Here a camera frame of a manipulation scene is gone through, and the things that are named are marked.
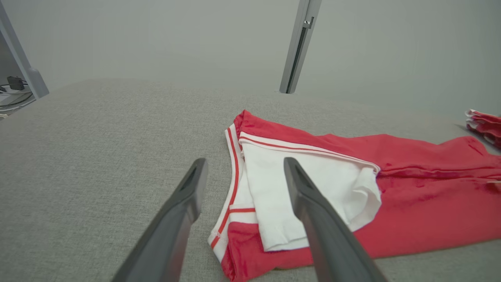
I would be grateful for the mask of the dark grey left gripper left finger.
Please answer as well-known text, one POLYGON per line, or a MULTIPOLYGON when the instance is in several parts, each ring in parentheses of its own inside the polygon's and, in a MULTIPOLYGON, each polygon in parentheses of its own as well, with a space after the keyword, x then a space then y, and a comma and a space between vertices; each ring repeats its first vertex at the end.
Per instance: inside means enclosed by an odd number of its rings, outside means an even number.
POLYGON ((208 162, 196 159, 113 276, 112 282, 178 282, 190 228, 202 211, 208 162))

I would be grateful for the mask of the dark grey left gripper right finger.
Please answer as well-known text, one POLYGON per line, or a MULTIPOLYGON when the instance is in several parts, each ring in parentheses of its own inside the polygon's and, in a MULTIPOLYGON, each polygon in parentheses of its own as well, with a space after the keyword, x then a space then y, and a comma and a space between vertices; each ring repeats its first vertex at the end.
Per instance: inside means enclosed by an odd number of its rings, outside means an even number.
POLYGON ((319 282, 387 282, 299 162, 283 160, 290 201, 304 228, 319 282))

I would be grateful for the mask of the red garment with white trim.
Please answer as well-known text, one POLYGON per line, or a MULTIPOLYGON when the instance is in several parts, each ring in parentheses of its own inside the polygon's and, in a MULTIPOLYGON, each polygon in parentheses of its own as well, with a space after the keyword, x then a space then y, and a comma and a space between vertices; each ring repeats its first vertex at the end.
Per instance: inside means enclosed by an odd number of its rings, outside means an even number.
POLYGON ((231 282, 314 262, 290 201, 287 157, 373 259, 501 239, 501 155, 472 136, 438 145, 386 134, 315 136, 246 110, 224 135, 231 180, 208 244, 231 282))

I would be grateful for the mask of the red white striped cloth piece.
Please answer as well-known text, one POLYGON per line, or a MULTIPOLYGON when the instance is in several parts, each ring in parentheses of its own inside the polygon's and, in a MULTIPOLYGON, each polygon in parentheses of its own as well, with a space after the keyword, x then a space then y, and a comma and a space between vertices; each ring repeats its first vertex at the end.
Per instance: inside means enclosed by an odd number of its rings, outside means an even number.
POLYGON ((484 114, 469 109, 465 111, 466 127, 480 134, 487 142, 501 150, 501 116, 484 114))

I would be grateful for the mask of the grey metal frame post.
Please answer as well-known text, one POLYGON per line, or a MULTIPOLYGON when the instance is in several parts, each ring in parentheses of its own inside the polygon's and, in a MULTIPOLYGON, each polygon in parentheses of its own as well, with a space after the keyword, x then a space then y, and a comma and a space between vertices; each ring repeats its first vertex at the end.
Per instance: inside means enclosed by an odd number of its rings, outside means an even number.
POLYGON ((295 93, 323 0, 299 0, 279 91, 295 93))
POLYGON ((11 21, 5 7, 0 0, 0 32, 4 38, 6 45, 8 46, 11 54, 13 55, 18 68, 23 74, 23 78, 26 80, 27 85, 36 99, 43 98, 49 94, 49 89, 45 84, 41 73, 33 68, 27 58, 23 47, 18 39, 18 36, 11 25, 11 21))

